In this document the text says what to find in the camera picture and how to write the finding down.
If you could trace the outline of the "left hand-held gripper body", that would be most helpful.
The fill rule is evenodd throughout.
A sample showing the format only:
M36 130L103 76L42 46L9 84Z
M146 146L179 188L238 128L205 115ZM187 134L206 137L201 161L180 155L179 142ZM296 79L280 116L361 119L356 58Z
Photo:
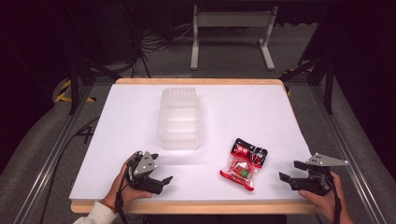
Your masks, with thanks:
M160 194L163 191L161 181L149 175L157 168L150 153L137 151L127 161L127 182L132 189Z

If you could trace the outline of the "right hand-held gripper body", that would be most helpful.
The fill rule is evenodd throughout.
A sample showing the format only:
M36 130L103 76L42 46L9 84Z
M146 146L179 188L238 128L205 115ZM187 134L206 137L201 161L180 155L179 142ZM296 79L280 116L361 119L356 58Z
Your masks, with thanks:
M308 177L292 178L290 187L292 190L303 189L320 196L324 196L332 190L333 178L331 175L331 167L348 165L348 161L339 160L318 153L303 162L307 164Z

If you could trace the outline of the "red snack packet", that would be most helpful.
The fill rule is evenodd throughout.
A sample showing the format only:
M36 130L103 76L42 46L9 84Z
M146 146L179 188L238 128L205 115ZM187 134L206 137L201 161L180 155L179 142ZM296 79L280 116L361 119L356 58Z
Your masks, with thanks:
M220 175L253 191L253 177L262 168L268 151L237 138L231 149L228 166L219 171Z

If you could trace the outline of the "clear plastic container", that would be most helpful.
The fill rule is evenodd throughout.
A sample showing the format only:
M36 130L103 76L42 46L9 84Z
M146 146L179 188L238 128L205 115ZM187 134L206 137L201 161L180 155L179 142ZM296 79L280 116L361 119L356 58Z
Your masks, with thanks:
M157 135L164 149L195 150L201 144L201 103L195 88L163 90Z

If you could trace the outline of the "person's right hand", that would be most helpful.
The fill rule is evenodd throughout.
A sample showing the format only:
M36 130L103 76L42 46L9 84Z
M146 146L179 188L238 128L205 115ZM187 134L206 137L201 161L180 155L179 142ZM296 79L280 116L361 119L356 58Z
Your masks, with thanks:
M335 172L332 172L332 177L338 198L340 199L342 206L339 224L354 224L354 221L347 211L347 201L342 189L341 178ZM328 192L324 196L319 196L306 190L299 190L298 193L301 197L311 202L317 208L318 212L323 215L331 224L335 224L335 198L332 191Z

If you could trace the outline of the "person's left hand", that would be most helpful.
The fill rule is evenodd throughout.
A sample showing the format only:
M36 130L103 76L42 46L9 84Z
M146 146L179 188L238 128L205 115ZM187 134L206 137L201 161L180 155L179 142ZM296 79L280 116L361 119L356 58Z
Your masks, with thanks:
M126 169L127 169L127 161L121 166L120 172L114 179L109 192L101 200L104 204L108 205L112 210L116 209L115 201L119 189L121 189L120 195L121 198L123 199L124 204L130 203L133 200L152 197L152 194L150 192L132 189L131 187L128 186L126 182L124 182L123 175Z

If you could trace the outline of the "black tripod stand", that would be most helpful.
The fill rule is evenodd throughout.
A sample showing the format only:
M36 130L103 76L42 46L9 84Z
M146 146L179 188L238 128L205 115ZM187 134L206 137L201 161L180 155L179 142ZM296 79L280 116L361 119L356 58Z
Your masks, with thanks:
M298 67L292 70L285 70L279 78L285 82L297 75L300 75L308 68L312 72L306 79L310 86L317 86L325 78L324 105L329 114L332 114L332 87L333 70L332 56L334 51L334 30L337 28L336 14L333 8L329 7L322 16L317 29L309 40Z
M90 70L91 67L95 68L106 77L110 77L113 80L120 79L120 76L110 71L99 63L82 56L80 53L80 47L78 46L78 38L76 36L77 28L76 25L72 25L71 22L74 20L69 10L66 10L67 18L65 19L64 26L67 27L67 31L64 34L67 45L66 50L70 55L70 80L71 80L71 99L72 105L70 114L75 115L78 107L81 105L80 93L78 89L78 81L81 78L84 85L92 86L95 82L93 72Z

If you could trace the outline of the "yellow black hazard tape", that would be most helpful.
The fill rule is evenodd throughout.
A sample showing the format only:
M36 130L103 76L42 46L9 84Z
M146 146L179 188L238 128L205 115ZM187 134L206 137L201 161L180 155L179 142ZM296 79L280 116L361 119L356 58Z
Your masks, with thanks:
M58 95L55 97L55 102L71 103L72 98L66 95L67 90L71 87L71 80L68 78L62 85Z

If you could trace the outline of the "grey metal stand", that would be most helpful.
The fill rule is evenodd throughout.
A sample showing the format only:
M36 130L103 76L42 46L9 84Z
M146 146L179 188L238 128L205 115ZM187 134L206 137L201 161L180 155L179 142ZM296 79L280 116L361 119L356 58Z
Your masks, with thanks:
M199 63L199 28L200 27L263 27L265 34L258 41L262 56L269 71L275 65L268 49L269 39L275 25L278 7L264 11L200 11L198 6L193 9L193 42L191 49L191 70L198 69Z

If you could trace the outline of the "aluminium rail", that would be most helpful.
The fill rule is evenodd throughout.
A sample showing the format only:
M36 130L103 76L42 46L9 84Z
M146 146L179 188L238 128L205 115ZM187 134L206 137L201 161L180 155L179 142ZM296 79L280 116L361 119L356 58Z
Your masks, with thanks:
M81 105L78 107L77 113L75 115L68 115L64 126L62 127L59 136L57 137L45 163L43 164L41 170L36 176L35 183L33 184L29 194L24 200L23 205L17 216L15 217L13 224L27 224L27 221L31 217L35 207L45 190L47 184L53 177L53 173L58 160L61 158L62 151L66 146L66 138L71 132L71 129L80 113L86 99L89 97L92 91L92 86L83 86L80 88L80 99Z
M336 119L333 115L331 115L324 103L324 96L321 93L319 87L313 86L311 87L311 91L319 105L322 113L324 114L325 119L327 120L330 128L332 130L332 134L335 137L335 140L338 144L338 152L342 156L343 159L348 161L348 166L346 169L351 177L351 180L359 193L361 201L369 215L373 224L388 224L386 218L384 217L378 203L375 200L374 194L370 190L366 178L363 176L361 169L359 168L352 152L350 151L349 146L347 145L347 141L345 137L342 135L342 132L336 122Z

